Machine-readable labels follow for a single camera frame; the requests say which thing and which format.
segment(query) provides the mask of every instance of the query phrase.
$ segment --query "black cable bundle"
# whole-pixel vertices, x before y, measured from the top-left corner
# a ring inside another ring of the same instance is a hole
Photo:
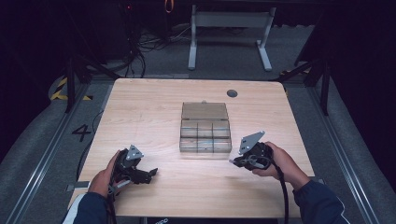
[[[134,11],[134,7],[132,4],[119,4],[120,15],[122,20],[124,21],[125,34],[128,40],[128,44],[130,47],[130,57],[132,60],[137,58],[142,63],[142,74],[143,77],[146,73],[146,61],[145,57],[142,54],[142,51],[139,48],[139,41],[141,37],[141,26],[138,22],[137,13]]]

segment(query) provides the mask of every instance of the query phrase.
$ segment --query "person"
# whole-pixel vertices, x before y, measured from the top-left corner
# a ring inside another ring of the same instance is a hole
[[[118,150],[107,168],[93,178],[88,192],[77,196],[64,217],[63,224],[107,224],[108,184],[119,153]]]
[[[327,186],[311,180],[282,148],[266,142],[274,151],[274,161],[282,169],[285,182],[293,187],[294,201],[300,207],[303,223],[349,223],[344,217],[345,207]],[[278,179],[273,165],[267,170],[254,169],[254,175]]]
[[[285,181],[293,187],[294,201],[300,207],[303,223],[349,223],[344,218],[345,207],[334,192],[327,186],[312,181],[284,149],[271,142],[266,142],[265,145],[274,151],[274,161],[282,169]],[[113,156],[105,170],[95,176],[88,192],[78,195],[64,218],[64,224],[106,223],[108,183],[119,153],[120,151]],[[252,173],[278,179],[273,165],[267,170],[254,169]]]

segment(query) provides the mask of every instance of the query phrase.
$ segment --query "black cable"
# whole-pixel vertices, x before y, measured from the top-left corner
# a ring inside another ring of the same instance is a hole
[[[96,134],[96,130],[95,130],[95,128],[94,128],[95,120],[96,120],[96,119],[98,118],[98,116],[99,116],[100,114],[102,114],[103,112],[104,112],[104,110],[101,110],[101,111],[93,118],[93,121],[92,121],[92,130],[93,130],[93,134]],[[88,143],[87,146],[85,146],[84,150],[83,150],[82,153],[81,153],[81,156],[79,157],[78,167],[77,167],[77,170],[76,170],[76,181],[78,181],[78,178],[79,178],[79,169],[80,169],[80,167],[81,167],[82,159],[84,158],[84,155],[85,155],[85,153],[87,152],[88,148],[90,148],[90,146],[91,146],[91,144],[92,144],[92,141],[93,141],[93,139]]]
[[[280,167],[276,165],[274,160],[271,160],[271,163],[274,165],[274,167],[277,171],[277,176],[279,177],[279,182],[280,182],[280,185],[282,186],[283,199],[285,202],[285,221],[284,221],[284,223],[288,224],[289,223],[289,197],[288,197],[288,191],[286,190],[285,175],[283,174]]]

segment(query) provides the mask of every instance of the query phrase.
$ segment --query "wooden table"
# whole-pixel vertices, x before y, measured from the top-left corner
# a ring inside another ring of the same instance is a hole
[[[228,90],[237,91],[234,98]],[[183,102],[225,103],[233,151],[240,139],[264,130],[262,142],[283,147],[308,175],[314,172],[284,89],[276,82],[118,79],[79,181],[92,180],[117,149],[134,144],[145,157],[138,168],[159,168],[149,185],[130,185],[116,198],[118,216],[283,217],[282,188],[228,160],[185,159],[179,152]],[[290,216],[298,217],[291,185]],[[75,190],[73,198],[83,189]]]

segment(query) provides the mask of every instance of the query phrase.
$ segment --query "hand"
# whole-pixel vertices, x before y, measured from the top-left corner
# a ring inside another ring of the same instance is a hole
[[[284,149],[277,147],[271,142],[266,142],[265,145],[274,151],[274,161],[276,165],[282,170],[285,181],[291,183],[295,190],[300,189],[309,182],[309,177],[298,167],[293,158]],[[260,176],[272,176],[278,179],[274,165],[268,167],[267,170],[254,169],[252,173]]]
[[[88,192],[96,192],[103,197],[107,198],[108,194],[108,184],[110,183],[111,173],[113,171],[114,163],[119,156],[120,151],[111,158],[105,170],[100,171],[92,180]]]

